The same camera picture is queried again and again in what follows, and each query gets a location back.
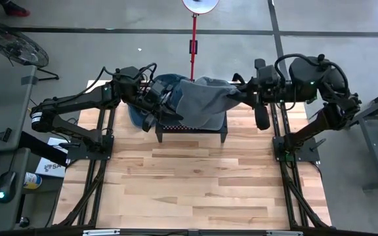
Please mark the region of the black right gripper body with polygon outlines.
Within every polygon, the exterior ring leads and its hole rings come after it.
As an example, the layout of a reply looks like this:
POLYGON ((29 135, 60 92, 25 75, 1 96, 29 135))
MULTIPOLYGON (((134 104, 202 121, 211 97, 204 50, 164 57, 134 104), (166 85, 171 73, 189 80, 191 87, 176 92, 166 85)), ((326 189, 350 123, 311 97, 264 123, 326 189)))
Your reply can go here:
POLYGON ((258 58, 254 61, 256 69, 256 77, 252 77, 247 86, 255 89, 253 94, 248 96, 256 99, 254 110, 255 124, 259 130, 266 130, 270 128, 270 119, 267 110, 268 97, 270 94, 271 86, 274 82, 274 69, 271 65, 266 65, 264 59, 258 58))

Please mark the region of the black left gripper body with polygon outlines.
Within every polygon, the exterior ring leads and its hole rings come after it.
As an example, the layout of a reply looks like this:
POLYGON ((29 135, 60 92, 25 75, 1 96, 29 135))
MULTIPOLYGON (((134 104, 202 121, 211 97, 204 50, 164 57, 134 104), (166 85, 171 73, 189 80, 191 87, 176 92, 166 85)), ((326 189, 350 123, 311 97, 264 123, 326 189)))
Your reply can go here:
POLYGON ((150 88, 152 82, 141 87, 141 90, 136 99, 136 107, 147 111, 149 116, 144 120, 143 127, 144 132, 148 132, 155 124, 155 119, 159 117, 158 109, 161 107, 161 94, 164 89, 161 85, 154 85, 150 88))

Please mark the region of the faded blue baseball cap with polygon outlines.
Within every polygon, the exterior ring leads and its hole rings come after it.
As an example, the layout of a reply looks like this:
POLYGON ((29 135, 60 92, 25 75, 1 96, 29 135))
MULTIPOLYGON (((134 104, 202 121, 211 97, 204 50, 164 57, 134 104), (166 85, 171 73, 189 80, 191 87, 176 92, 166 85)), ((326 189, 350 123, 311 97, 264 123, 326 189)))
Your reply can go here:
POLYGON ((177 106, 177 114, 183 117, 180 124, 198 129, 220 129, 226 111, 239 102, 229 99, 236 86, 228 81, 200 77, 194 82, 181 81, 182 98, 177 106))

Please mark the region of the red pole stand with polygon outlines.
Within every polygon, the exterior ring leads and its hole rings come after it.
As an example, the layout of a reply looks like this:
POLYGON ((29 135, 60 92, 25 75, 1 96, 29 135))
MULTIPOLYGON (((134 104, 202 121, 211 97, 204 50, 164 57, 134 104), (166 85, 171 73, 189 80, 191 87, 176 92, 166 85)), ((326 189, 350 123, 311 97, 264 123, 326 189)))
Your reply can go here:
MULTIPOLYGON (((196 39, 197 19, 216 8, 220 0, 182 0, 183 5, 192 13, 192 40, 196 39)), ((194 81, 196 54, 190 55, 190 80, 194 81)))

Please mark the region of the black mesh metal stand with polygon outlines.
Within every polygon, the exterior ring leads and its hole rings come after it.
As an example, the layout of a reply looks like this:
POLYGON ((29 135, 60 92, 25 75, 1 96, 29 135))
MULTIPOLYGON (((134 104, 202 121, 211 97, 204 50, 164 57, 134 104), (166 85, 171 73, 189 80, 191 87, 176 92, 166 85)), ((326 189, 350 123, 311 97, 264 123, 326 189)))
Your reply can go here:
POLYGON ((218 130, 190 128, 183 125, 165 126, 165 125, 156 124, 155 134, 157 136, 157 140, 159 143, 162 143, 164 134, 219 134, 220 142, 223 144, 225 143, 226 137, 228 134, 227 114, 226 113, 224 114, 224 121, 220 129, 218 130))

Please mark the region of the white printed box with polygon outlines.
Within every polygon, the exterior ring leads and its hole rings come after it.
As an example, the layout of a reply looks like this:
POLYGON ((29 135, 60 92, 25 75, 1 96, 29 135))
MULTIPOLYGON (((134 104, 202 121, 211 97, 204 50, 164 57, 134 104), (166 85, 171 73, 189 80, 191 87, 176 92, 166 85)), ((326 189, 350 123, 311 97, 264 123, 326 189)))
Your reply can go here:
MULTIPOLYGON (((48 145, 52 146, 53 148, 59 149, 60 151, 67 153, 68 150, 61 148, 59 144, 64 144, 67 141, 60 138, 49 138, 47 142, 48 145)), ((42 157, 40 162, 35 170, 36 174, 44 175, 44 176, 52 176, 57 178, 64 178, 65 177, 66 168, 56 164, 54 162, 49 161, 48 159, 42 157)))

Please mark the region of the white yellow can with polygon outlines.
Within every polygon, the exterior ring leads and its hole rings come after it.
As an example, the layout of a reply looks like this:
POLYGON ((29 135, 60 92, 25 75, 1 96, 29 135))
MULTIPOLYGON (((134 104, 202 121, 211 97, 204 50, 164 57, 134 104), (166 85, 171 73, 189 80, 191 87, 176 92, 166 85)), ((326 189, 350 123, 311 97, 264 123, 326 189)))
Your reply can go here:
POLYGON ((43 182, 42 177, 35 173, 26 172, 24 177, 23 188, 24 189, 37 189, 43 182))

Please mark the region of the black floor fan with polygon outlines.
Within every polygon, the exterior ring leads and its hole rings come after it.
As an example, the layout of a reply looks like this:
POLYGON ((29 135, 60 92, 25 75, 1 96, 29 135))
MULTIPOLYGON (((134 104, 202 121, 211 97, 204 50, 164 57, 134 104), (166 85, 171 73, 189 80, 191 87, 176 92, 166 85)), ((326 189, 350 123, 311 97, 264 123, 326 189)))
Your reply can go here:
POLYGON ((15 61, 23 66, 35 66, 38 71, 51 75, 40 78, 40 81, 60 79, 58 74, 43 69, 49 65, 49 55, 43 47, 3 23, 0 23, 0 54, 10 62, 15 61))

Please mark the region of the person's foot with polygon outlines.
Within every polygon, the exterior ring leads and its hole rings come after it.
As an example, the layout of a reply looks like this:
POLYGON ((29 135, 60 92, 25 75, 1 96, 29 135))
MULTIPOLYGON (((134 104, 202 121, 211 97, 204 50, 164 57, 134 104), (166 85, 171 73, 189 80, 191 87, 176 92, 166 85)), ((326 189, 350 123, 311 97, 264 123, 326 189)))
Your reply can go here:
POLYGON ((30 11, 13 3, 12 0, 0 0, 5 14, 7 16, 27 17, 30 15, 30 11))

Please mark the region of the black computer mouse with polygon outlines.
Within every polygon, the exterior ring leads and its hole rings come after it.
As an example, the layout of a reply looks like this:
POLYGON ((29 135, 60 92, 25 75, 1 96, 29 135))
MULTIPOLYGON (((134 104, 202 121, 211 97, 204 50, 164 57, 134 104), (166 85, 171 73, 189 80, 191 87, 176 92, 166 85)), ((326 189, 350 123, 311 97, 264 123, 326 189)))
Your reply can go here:
POLYGON ((0 203, 9 203, 16 194, 16 173, 7 171, 0 175, 0 203))

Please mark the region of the black table frame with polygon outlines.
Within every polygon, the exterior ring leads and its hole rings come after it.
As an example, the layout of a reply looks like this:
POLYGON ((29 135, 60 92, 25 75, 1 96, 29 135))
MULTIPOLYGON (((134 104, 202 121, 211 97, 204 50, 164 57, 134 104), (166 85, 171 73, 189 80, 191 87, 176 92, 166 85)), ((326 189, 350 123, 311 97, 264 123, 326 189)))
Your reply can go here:
POLYGON ((115 113, 82 111, 79 124, 112 125, 114 147, 101 191, 90 196, 82 220, 67 221, 83 195, 85 180, 98 164, 75 162, 66 170, 50 228, 34 236, 82 236, 92 229, 120 229, 118 236, 266 235, 289 231, 305 220, 283 181, 288 174, 302 189, 319 219, 330 224, 320 173, 310 163, 283 164, 272 140, 284 133, 279 113, 266 131, 256 128, 253 111, 239 105, 227 114, 228 134, 144 132, 121 104, 115 113))

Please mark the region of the silver frame bracket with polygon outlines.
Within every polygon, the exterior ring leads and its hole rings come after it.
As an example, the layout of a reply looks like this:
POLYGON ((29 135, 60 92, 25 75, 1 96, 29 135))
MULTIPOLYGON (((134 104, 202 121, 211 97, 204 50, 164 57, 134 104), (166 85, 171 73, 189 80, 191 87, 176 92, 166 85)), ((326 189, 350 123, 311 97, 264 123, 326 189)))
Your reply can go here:
POLYGON ((266 236, 304 236, 301 231, 282 231, 270 230, 266 232, 266 236))
POLYGON ((82 236, 118 236, 121 235, 120 229, 92 229, 85 230, 82 236))

